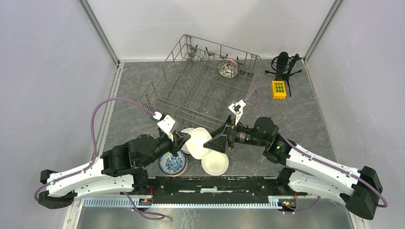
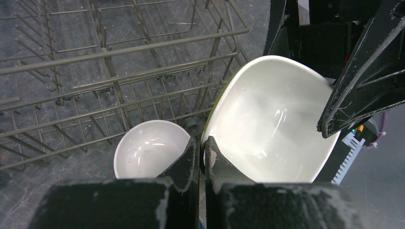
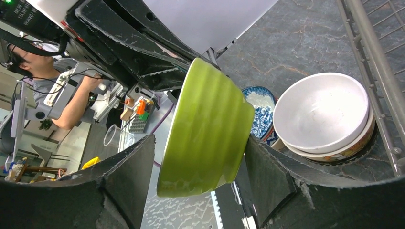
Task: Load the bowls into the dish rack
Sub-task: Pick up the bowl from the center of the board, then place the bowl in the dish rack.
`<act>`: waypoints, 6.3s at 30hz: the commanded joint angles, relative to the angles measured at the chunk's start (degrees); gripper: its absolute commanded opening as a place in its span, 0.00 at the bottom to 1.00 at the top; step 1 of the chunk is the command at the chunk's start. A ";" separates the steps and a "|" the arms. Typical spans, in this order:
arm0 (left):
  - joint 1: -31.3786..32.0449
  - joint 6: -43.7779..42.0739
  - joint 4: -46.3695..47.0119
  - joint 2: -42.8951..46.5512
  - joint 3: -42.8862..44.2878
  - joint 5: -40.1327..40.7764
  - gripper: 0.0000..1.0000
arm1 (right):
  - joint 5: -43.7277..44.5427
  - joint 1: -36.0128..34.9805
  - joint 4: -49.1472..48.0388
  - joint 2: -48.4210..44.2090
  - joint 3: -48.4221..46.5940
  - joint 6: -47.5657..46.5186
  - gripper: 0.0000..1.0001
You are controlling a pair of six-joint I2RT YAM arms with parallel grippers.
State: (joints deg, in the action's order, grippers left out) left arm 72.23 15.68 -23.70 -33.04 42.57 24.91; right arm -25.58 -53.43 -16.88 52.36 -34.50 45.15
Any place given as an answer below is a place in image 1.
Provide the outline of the floral brown patterned bowl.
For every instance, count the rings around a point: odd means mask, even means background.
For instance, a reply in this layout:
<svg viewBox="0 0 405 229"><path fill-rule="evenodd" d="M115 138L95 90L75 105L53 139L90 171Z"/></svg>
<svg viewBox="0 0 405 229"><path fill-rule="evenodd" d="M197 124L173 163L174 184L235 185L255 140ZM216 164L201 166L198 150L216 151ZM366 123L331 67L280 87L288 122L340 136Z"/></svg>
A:
<svg viewBox="0 0 405 229"><path fill-rule="evenodd" d="M239 73L239 64L234 59L225 58L219 61L217 70L225 78L235 78Z"/></svg>

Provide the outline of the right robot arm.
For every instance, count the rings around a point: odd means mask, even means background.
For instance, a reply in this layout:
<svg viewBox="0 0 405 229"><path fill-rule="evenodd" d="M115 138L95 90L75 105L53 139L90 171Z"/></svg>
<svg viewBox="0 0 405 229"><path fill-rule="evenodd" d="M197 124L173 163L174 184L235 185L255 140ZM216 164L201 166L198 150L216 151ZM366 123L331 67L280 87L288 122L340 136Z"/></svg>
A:
<svg viewBox="0 0 405 229"><path fill-rule="evenodd" d="M270 117L256 119L252 128L228 117L211 136L203 147L220 153L235 144L263 147L267 160L283 165L276 181L276 189L282 195L295 192L328 198L367 220L374 218L377 208L388 206L373 168L348 167L312 153L280 133Z"/></svg>

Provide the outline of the green and white bowl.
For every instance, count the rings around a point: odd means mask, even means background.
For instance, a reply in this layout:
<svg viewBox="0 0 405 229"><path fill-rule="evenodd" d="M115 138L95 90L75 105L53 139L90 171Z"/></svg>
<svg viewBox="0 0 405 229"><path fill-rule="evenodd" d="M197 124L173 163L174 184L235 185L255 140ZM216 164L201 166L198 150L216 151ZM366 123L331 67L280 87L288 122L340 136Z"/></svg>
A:
<svg viewBox="0 0 405 229"><path fill-rule="evenodd" d="M191 137L186 141L185 146L195 159L203 159L212 152L211 149L203 147L203 144L212 139L211 134L206 129L195 128L189 135Z"/></svg>

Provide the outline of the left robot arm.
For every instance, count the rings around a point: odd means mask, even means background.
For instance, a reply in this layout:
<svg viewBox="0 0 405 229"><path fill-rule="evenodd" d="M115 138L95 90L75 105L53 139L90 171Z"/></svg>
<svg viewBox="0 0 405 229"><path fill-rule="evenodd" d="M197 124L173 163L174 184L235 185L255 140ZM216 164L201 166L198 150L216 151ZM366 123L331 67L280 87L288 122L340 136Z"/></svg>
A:
<svg viewBox="0 0 405 229"><path fill-rule="evenodd" d="M166 153L177 156L191 138L190 134L177 131L159 134L157 138L142 134L70 171L43 170L40 175L43 185L34 199L48 209L59 209L89 195L147 194L152 183L146 167Z"/></svg>

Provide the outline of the grey wire dish rack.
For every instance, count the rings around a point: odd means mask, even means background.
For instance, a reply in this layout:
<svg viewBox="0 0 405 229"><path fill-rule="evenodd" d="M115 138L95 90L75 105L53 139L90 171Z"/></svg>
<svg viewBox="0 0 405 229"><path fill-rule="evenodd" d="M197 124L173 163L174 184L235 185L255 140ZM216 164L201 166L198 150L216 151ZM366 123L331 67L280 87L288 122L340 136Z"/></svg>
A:
<svg viewBox="0 0 405 229"><path fill-rule="evenodd" d="M217 70L219 61L239 64L235 78ZM252 89L261 57L217 42L184 34L144 89L141 103L153 112L171 115L179 129L218 128L228 117L228 105Z"/></svg>

